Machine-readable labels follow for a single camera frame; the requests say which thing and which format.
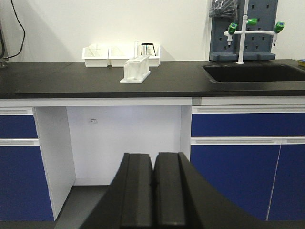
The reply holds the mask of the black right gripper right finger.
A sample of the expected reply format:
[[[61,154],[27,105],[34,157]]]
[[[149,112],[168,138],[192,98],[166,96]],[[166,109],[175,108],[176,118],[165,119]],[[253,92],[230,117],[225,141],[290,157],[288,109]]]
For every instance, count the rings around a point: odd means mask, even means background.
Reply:
[[[159,153],[154,167],[159,229],[264,229],[218,192],[183,153]]]

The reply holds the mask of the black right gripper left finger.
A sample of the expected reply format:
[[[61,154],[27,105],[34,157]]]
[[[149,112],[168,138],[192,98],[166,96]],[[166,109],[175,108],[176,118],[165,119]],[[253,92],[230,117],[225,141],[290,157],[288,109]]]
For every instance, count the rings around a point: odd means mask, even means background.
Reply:
[[[110,186],[81,228],[152,228],[152,172],[148,154],[125,153]]]

